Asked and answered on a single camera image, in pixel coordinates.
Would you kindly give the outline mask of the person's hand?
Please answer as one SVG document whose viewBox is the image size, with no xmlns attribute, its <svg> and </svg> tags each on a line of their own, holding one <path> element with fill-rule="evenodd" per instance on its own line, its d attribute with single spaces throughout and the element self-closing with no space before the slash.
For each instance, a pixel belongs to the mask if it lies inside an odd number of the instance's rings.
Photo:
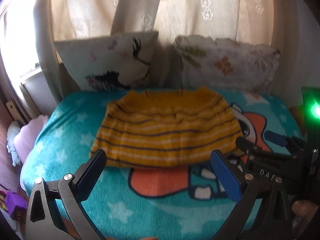
<svg viewBox="0 0 320 240">
<path fill-rule="evenodd" d="M 307 200 L 297 200 L 293 203 L 292 211 L 297 217 L 309 224 L 313 216 L 316 214 L 318 208 L 319 206 L 313 202 Z"/>
</svg>

